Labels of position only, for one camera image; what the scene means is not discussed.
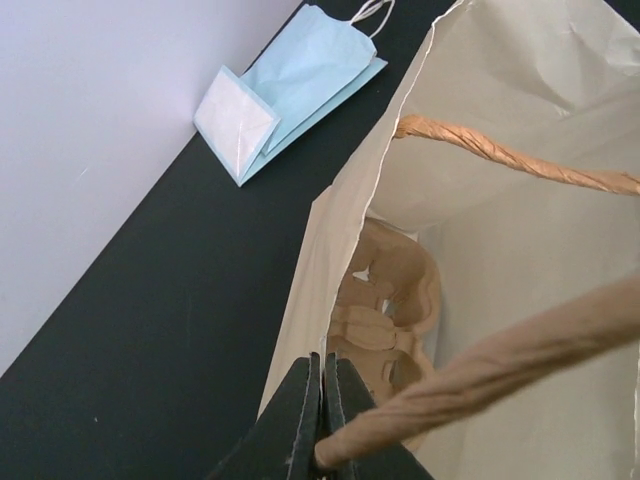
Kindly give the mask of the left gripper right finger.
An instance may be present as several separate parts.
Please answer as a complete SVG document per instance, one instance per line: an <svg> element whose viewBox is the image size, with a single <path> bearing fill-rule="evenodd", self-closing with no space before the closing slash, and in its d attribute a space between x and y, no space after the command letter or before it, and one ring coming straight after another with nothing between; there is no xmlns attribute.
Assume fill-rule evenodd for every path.
<svg viewBox="0 0 640 480"><path fill-rule="evenodd" d="M402 443L383 432L379 411L353 363L327 356L323 468L330 479L423 479L432 475Z"/></svg>

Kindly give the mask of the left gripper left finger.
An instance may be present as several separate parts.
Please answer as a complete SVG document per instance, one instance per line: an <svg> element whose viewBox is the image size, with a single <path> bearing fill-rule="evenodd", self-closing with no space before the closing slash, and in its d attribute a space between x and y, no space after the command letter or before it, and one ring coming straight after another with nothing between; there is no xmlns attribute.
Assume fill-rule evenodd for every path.
<svg viewBox="0 0 640 480"><path fill-rule="evenodd" d="M211 479L312 479L320 416L320 358L297 358L254 426Z"/></svg>

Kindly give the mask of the brown pulp cup carrier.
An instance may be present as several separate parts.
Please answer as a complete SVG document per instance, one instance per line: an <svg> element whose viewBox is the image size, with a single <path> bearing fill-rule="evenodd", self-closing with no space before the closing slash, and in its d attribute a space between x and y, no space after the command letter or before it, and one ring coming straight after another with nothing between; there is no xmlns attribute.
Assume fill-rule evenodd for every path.
<svg viewBox="0 0 640 480"><path fill-rule="evenodd" d="M367 219L339 286L327 351L351 361L381 406L434 373L423 346L440 309L440 275L428 251Z"/></svg>

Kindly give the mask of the brown paper bag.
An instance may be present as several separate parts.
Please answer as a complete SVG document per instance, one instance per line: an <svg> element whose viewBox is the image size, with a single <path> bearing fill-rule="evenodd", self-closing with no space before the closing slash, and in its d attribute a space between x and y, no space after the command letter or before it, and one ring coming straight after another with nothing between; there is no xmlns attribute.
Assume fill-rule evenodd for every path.
<svg viewBox="0 0 640 480"><path fill-rule="evenodd" d="M379 120L313 202L263 399L319 350L366 217L434 257L438 367L517 321L639 270L639 200L510 170L406 115L481 132L564 167L639 172L635 1L399 1L363 22L399 74Z"/></svg>

